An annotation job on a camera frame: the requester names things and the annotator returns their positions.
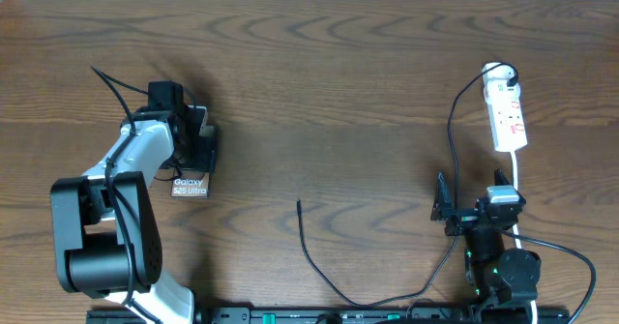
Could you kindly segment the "bronze Galaxy smartphone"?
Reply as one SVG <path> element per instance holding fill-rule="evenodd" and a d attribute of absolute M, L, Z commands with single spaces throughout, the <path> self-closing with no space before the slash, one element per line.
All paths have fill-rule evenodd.
<path fill-rule="evenodd" d="M 172 181 L 170 195 L 174 198 L 207 198 L 213 173 L 181 170 L 179 177 Z"/>

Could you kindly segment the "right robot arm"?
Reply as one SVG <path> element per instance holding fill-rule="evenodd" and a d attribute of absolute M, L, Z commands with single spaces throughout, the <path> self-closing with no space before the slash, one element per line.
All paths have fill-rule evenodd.
<path fill-rule="evenodd" d="M 478 323 L 538 323 L 537 284 L 541 258 L 523 248 L 505 247 L 503 236 L 518 223 L 525 198 L 497 169 L 494 184 L 470 208 L 458 208 L 442 173 L 437 175 L 430 218 L 445 223 L 447 236 L 465 240 L 465 271 L 480 303 L 471 308 Z M 508 313 L 513 312 L 515 319 Z"/>

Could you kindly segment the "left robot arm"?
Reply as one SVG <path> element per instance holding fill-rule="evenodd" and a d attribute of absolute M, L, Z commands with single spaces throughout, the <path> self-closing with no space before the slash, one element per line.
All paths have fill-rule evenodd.
<path fill-rule="evenodd" d="M 51 186 L 56 275 L 65 291 L 120 304 L 147 323 L 203 323 L 194 293 L 162 267 L 148 188 L 161 169 L 209 178 L 216 129 L 207 107 L 185 102 L 181 84 L 154 81 L 146 94 L 96 165 Z"/>

